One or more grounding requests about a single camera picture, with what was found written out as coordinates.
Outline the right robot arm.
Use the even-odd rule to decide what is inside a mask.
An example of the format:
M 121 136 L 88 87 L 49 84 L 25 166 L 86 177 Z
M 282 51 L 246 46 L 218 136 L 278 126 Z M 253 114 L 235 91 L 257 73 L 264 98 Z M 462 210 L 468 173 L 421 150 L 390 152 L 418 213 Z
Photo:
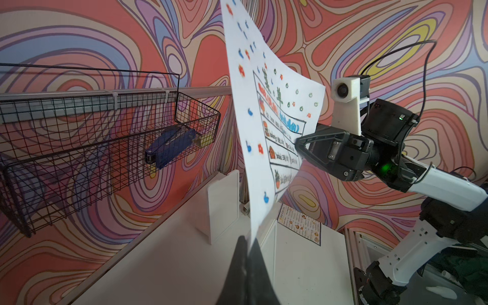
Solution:
M 422 194 L 419 218 L 388 254 L 357 277 L 362 304 L 398 304 L 413 274 L 443 249 L 487 235 L 487 190 L 458 174 L 402 154 L 404 140 L 419 116 L 378 99 L 367 110 L 362 133 L 319 125 L 297 139 L 297 152 L 317 168 L 349 182 L 375 174 L 389 188 Z

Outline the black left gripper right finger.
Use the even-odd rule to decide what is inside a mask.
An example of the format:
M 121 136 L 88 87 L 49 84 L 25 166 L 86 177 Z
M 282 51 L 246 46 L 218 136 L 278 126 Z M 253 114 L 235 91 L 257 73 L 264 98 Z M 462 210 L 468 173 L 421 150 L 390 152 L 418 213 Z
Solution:
M 257 240 L 249 253 L 249 304 L 280 304 Z

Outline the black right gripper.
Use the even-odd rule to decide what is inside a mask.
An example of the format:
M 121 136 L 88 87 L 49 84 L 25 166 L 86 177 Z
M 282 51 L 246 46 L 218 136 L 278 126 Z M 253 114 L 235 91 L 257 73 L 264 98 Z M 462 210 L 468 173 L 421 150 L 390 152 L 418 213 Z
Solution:
M 342 181 L 363 179 L 379 163 L 374 141 L 343 129 L 318 124 L 316 131 L 297 138 L 298 154 L 316 168 Z

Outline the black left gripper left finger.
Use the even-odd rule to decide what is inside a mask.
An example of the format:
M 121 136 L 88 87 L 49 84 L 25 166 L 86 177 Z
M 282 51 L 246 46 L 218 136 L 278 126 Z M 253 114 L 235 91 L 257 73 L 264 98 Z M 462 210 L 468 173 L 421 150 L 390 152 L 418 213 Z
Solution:
M 216 304 L 247 304 L 247 240 L 240 236 Z

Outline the hand-drawn colourful menu sheet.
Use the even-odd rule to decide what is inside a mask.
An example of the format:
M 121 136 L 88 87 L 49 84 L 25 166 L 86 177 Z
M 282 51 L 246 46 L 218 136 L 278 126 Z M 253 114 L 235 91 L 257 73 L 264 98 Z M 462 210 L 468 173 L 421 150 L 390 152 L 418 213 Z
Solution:
M 253 242 L 302 165 L 295 142 L 315 132 L 326 88 L 275 55 L 241 1 L 220 5 Z

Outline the white board right panel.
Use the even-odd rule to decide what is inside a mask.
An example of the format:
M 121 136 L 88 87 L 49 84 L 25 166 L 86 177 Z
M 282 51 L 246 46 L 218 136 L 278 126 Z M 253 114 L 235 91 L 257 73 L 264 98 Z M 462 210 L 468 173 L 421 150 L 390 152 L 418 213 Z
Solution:
M 218 173 L 200 192 L 194 223 L 213 244 L 239 218 L 240 172 Z

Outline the yellow item in basket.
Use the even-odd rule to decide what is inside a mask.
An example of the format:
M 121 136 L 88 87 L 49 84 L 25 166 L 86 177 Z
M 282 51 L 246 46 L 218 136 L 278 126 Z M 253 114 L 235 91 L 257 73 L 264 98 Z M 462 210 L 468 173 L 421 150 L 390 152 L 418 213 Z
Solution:
M 206 133 L 203 135 L 197 135 L 194 143 L 199 148 L 204 148 L 209 146 L 214 141 L 214 134 L 213 133 Z

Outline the blue stapler in basket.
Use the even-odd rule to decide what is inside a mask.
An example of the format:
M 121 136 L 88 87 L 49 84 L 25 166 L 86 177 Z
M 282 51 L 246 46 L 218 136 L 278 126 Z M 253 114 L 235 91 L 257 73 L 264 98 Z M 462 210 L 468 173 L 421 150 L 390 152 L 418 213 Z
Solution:
M 197 138 L 197 132 L 185 126 L 165 128 L 159 137 L 145 150 L 145 161 L 162 169 L 170 164 Z

